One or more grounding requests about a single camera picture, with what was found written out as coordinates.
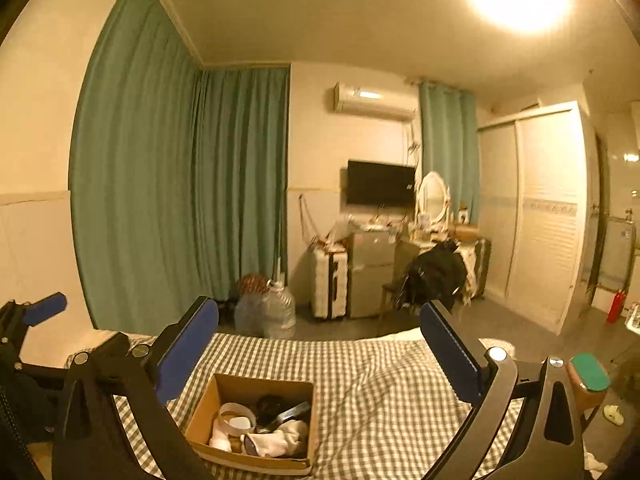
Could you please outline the beige tape roll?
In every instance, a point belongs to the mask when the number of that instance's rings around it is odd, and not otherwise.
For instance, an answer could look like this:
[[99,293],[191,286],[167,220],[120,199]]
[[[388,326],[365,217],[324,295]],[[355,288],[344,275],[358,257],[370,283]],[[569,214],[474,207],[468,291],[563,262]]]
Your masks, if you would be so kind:
[[256,416],[243,404],[227,402],[221,405],[217,418],[221,428],[232,437],[250,434],[256,427]]

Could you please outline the black wallet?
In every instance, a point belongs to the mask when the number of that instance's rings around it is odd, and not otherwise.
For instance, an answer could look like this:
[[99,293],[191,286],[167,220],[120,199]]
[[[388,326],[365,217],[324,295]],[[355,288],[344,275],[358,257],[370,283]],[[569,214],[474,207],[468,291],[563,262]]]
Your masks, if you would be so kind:
[[306,420],[310,411],[309,401],[293,402],[283,396],[267,394],[256,403],[256,426],[260,430],[274,431],[290,420]]

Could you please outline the white BOP cream tube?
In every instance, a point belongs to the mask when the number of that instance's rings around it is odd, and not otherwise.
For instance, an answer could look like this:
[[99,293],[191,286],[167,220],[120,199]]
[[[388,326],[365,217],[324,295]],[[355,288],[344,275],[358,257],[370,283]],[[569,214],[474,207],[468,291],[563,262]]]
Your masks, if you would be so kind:
[[215,419],[212,426],[212,435],[208,445],[216,450],[231,453],[232,446],[228,434],[221,428],[219,420]]

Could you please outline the black clothes on chair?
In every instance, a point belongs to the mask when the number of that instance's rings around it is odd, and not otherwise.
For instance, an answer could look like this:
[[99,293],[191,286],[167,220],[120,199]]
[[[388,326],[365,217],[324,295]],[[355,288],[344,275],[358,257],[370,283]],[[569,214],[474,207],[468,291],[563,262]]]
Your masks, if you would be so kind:
[[465,276],[442,273],[442,268],[435,260],[428,260],[431,252],[420,255],[410,264],[406,273],[397,281],[396,304],[402,307],[421,307],[427,302],[439,301],[451,312],[456,300],[462,295]]

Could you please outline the brown patterned bag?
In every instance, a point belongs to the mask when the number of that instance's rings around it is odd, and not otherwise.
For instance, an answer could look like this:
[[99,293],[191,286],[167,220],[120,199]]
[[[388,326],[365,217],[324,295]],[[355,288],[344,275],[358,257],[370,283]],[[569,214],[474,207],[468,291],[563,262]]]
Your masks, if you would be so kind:
[[269,280],[262,274],[245,274],[236,283],[236,288],[240,297],[247,294],[263,295],[268,292]]

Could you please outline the grey checkered bed cover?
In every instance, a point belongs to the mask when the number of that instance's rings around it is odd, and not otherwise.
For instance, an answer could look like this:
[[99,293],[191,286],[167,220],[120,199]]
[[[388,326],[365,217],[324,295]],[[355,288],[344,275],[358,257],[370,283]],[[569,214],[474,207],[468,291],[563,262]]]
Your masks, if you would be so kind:
[[310,382],[314,479],[420,479],[469,415],[424,340],[272,340],[216,334],[168,412],[184,429],[216,374]]

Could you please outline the cardboard box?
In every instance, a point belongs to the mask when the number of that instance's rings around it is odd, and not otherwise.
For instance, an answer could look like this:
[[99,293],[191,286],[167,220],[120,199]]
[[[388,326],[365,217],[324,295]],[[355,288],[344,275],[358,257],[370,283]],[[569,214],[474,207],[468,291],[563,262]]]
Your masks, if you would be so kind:
[[316,461],[318,428],[312,382],[216,374],[184,435],[223,472],[303,477]]

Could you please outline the green cushioned stool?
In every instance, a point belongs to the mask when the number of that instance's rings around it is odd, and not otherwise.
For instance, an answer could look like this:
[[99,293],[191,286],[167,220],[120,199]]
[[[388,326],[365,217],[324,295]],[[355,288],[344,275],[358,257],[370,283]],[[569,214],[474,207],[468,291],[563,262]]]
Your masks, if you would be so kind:
[[605,400],[611,379],[600,361],[591,353],[579,353],[567,364],[582,430],[586,430]]

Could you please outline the white sock in box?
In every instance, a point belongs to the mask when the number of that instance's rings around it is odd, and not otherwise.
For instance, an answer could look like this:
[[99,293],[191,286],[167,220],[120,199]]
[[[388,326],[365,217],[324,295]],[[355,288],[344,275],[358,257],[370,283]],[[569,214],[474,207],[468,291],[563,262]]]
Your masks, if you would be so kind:
[[247,455],[279,458],[303,453],[308,436],[308,424],[303,420],[292,419],[268,434],[244,434],[241,441]]

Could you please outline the white suitcase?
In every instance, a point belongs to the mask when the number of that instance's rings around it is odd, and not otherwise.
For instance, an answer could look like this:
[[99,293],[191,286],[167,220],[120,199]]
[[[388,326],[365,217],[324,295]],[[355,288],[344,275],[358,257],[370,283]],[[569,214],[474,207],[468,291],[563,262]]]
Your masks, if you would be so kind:
[[316,247],[311,253],[311,312],[320,320],[347,313],[348,253],[340,244]]

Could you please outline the oval white mirror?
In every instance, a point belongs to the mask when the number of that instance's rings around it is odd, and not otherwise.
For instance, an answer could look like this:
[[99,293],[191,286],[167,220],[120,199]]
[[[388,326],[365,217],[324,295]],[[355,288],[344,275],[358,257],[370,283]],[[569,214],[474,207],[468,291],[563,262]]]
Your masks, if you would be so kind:
[[431,232],[444,232],[448,221],[450,192],[437,171],[430,171],[416,194],[416,220]]

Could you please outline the green curtain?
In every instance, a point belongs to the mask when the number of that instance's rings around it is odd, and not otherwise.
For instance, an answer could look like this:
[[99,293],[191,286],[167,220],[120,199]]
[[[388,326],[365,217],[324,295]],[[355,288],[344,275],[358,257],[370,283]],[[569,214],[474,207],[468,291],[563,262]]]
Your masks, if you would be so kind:
[[160,0],[117,0],[70,144],[76,259],[93,324],[156,334],[285,256],[288,66],[203,70]]
[[448,185],[451,208],[480,214],[480,144],[476,99],[471,92],[422,81],[419,84],[422,172],[436,171]]

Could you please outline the white louvered wardrobe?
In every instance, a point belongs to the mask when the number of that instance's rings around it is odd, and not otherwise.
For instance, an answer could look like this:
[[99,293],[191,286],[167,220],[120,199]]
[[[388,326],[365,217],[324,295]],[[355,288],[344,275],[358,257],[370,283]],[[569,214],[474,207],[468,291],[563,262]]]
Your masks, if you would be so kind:
[[481,126],[478,143],[486,295],[562,334],[588,304],[599,205],[590,119],[576,101],[539,107]]

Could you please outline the green curtain right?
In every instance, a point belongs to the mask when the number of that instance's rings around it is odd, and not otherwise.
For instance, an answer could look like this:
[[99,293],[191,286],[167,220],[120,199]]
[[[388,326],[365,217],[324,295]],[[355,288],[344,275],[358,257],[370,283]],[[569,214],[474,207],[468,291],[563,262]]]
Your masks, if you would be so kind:
[[448,185],[451,208],[480,214],[480,144],[476,99],[471,92],[422,81],[419,84],[422,172],[436,171]]

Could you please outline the wall television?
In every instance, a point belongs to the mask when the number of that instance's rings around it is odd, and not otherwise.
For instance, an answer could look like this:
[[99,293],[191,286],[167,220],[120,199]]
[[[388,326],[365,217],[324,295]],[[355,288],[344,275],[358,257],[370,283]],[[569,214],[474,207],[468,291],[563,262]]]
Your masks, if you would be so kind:
[[346,203],[357,206],[411,208],[416,168],[350,160],[346,170]]

